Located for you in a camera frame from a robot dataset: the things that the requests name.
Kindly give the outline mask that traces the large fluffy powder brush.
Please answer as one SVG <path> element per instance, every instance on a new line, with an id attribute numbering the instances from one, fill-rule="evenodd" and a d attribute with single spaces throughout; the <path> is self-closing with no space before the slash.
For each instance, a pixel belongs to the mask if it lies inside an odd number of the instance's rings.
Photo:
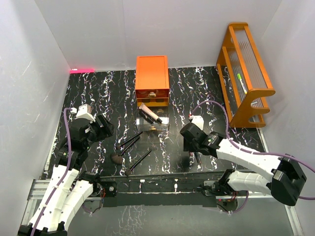
<path id="1" fill-rule="evenodd" d="M 140 139 L 140 137 L 135 138 L 128 144 L 120 153 L 113 153 L 110 155 L 112 162 L 116 165 L 122 165 L 123 155 Z"/>

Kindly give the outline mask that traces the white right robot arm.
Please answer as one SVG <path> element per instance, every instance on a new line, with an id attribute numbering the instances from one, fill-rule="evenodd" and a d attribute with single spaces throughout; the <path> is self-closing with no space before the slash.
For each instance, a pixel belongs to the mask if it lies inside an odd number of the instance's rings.
<path id="1" fill-rule="evenodd" d="M 224 134 L 214 131 L 206 134 L 194 123 L 185 125 L 180 134 L 185 151 L 199 152 L 249 169 L 249 172 L 228 169 L 217 182 L 203 185 L 205 190 L 216 195 L 259 192 L 271 195 L 284 205 L 296 205 L 307 180 L 296 159 L 265 155 L 242 145 L 235 147 Z"/>

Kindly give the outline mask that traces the clear acrylic drawer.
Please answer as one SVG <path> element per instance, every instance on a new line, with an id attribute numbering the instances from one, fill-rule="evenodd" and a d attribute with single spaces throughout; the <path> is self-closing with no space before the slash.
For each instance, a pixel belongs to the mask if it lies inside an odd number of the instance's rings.
<path id="1" fill-rule="evenodd" d="M 136 128 L 138 131 L 168 131 L 169 130 L 169 110 L 168 107 L 149 107 L 162 123 L 158 123 L 151 116 L 137 109 Z"/>
<path id="2" fill-rule="evenodd" d="M 167 98 L 169 89 L 137 89 L 137 98 Z"/>

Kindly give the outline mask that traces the pink lip gloss tube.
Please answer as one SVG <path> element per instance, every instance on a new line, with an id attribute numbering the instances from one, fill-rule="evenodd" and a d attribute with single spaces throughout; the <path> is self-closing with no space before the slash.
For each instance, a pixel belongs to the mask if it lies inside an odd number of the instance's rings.
<path id="1" fill-rule="evenodd" d="M 162 123 L 162 120 L 156 115 L 151 109 L 149 109 L 144 103 L 141 103 L 139 109 L 144 112 L 147 116 L 153 119 L 157 123 Z"/>

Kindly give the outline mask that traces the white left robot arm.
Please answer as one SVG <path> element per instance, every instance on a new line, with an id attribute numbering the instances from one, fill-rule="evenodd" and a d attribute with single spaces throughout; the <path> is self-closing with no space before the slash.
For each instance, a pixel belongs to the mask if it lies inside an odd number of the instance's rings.
<path id="1" fill-rule="evenodd" d="M 102 185 L 97 175 L 81 172 L 94 144 L 113 136 L 114 125 L 104 114 L 96 117 L 77 115 L 65 123 L 66 137 L 58 147 L 58 162 L 38 209 L 26 225 L 18 230 L 20 236 L 65 236 L 75 214 L 87 199 L 97 196 Z"/>

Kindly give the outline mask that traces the thin black makeup brush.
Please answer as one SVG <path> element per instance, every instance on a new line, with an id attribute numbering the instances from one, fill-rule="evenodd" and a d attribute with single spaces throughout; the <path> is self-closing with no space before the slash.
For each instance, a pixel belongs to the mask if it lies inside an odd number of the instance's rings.
<path id="1" fill-rule="evenodd" d="M 124 145 L 130 143 L 131 141 L 135 140 L 137 137 L 139 137 L 143 132 L 140 131 L 138 132 L 137 134 L 133 135 L 132 137 L 128 138 L 127 140 L 125 140 L 124 142 L 120 143 L 120 144 L 117 144 L 115 146 L 115 149 L 118 150 L 120 149 L 121 147 L 123 147 Z"/>

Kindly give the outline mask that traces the black makeup tube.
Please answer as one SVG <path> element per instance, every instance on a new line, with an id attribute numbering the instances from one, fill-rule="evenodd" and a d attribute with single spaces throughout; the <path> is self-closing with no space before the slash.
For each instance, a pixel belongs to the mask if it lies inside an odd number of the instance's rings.
<path id="1" fill-rule="evenodd" d="M 145 112 L 143 112 L 141 109 L 138 109 L 139 115 L 149 124 L 153 124 L 154 120 L 148 116 Z"/>

